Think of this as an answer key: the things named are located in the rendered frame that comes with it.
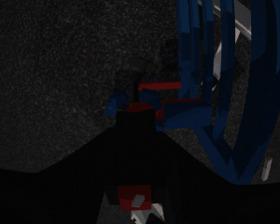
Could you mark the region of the grey rectangular bar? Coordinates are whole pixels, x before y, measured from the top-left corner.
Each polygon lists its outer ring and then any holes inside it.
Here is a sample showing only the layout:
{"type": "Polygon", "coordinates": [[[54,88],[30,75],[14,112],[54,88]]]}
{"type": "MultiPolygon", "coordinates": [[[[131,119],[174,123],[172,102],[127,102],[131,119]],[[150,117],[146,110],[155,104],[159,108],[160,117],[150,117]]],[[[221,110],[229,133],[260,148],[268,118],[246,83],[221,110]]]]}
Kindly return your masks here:
{"type": "Polygon", "coordinates": [[[261,178],[263,182],[264,180],[267,179],[267,176],[270,174],[271,164],[272,164],[271,156],[266,157],[266,161],[264,161],[264,165],[263,165],[262,178],[261,178]]]}

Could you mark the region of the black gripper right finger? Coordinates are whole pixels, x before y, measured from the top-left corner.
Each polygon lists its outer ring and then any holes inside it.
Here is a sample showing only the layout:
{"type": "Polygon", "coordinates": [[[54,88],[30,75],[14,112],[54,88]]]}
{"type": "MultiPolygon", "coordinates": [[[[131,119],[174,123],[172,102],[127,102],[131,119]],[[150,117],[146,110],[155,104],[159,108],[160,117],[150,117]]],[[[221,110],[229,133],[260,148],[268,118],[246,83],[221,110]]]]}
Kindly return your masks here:
{"type": "Polygon", "coordinates": [[[165,224],[234,224],[280,204],[280,182],[233,184],[158,131],[166,172],[165,224]]]}

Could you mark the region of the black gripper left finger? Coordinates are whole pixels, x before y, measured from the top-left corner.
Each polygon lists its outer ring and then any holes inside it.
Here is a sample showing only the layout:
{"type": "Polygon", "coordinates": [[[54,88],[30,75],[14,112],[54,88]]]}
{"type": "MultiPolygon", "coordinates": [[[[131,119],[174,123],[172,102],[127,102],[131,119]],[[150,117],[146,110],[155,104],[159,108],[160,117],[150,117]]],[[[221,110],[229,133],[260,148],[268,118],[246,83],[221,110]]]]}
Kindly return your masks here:
{"type": "Polygon", "coordinates": [[[0,168],[0,206],[39,224],[96,224],[102,180],[115,128],[40,172],[0,168]]]}

